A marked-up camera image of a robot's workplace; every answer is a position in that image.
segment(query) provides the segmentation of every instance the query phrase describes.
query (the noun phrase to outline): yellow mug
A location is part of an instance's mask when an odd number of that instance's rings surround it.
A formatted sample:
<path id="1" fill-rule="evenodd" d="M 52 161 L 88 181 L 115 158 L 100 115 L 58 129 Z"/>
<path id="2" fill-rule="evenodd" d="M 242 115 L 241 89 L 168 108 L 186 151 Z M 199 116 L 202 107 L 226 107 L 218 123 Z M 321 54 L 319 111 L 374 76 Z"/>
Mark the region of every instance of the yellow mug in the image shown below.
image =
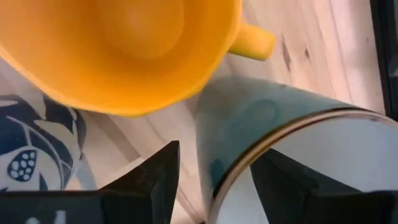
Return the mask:
<path id="1" fill-rule="evenodd" d="M 275 37 L 242 0 L 0 0 L 0 56 L 51 98 L 137 116 L 200 91 L 229 51 L 265 60 Z"/>

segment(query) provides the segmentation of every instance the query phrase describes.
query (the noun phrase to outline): wood grain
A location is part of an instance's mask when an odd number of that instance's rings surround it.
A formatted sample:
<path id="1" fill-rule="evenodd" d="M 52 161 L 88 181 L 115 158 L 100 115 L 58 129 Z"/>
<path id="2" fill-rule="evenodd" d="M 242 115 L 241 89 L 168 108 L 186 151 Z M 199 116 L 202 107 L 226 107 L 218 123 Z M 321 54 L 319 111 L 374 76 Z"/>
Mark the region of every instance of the wood grain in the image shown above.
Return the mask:
<path id="1" fill-rule="evenodd" d="M 384 112 L 368 1 L 245 0 L 243 18 L 277 36 L 273 54 L 265 62 L 227 55 L 212 79 L 264 78 Z M 1 60 L 0 72 L 0 94 L 23 94 L 33 88 Z M 84 151 L 97 184 L 107 184 L 178 139 L 181 170 L 172 223 L 202 222 L 197 100 L 198 95 L 138 118 L 84 111 L 88 124 Z M 80 186 L 73 180 L 69 187 Z"/>

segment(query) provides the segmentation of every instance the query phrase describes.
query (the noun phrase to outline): mug handle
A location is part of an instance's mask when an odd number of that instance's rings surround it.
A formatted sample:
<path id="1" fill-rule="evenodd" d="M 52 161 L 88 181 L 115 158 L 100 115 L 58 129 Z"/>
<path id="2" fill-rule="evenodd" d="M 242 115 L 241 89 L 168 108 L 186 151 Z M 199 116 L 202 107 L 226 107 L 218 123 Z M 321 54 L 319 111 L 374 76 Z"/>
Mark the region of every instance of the mug handle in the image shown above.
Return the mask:
<path id="1" fill-rule="evenodd" d="M 260 27 L 242 22 L 229 53 L 243 57 L 265 60 L 275 45 L 275 36 Z"/>

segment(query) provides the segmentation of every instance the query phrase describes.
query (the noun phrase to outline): dotted pattern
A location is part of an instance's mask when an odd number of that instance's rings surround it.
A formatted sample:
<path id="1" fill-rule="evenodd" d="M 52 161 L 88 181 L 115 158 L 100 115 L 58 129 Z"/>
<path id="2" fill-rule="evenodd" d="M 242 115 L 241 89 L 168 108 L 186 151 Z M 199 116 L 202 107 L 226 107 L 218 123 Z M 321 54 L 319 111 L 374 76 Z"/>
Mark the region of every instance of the dotted pattern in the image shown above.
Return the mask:
<path id="1" fill-rule="evenodd" d="M 35 170 L 36 157 L 37 151 L 34 149 L 20 152 L 8 165 L 10 178 L 21 182 L 30 180 Z"/>

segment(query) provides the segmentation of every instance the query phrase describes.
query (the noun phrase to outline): mug rim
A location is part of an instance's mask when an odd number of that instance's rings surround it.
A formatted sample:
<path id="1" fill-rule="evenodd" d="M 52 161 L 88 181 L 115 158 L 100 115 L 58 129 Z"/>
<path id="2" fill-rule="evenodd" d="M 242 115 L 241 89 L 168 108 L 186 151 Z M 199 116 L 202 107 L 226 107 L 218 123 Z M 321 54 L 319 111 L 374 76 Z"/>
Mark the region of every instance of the mug rim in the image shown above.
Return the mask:
<path id="1" fill-rule="evenodd" d="M 228 193 L 228 190 L 242 174 L 242 172 L 274 144 L 281 141 L 283 138 L 286 138 L 290 134 L 293 134 L 294 132 L 313 124 L 341 118 L 367 119 L 398 128 L 398 123 L 387 116 L 374 111 L 353 107 L 320 111 L 289 121 L 288 123 L 283 124 L 279 128 L 259 138 L 254 144 L 249 146 L 226 170 L 218 186 L 213 189 L 212 193 L 215 191 L 217 191 L 217 193 L 209 204 L 210 209 L 208 210 L 208 223 L 216 223 L 221 205 L 226 197 L 226 194 Z"/>

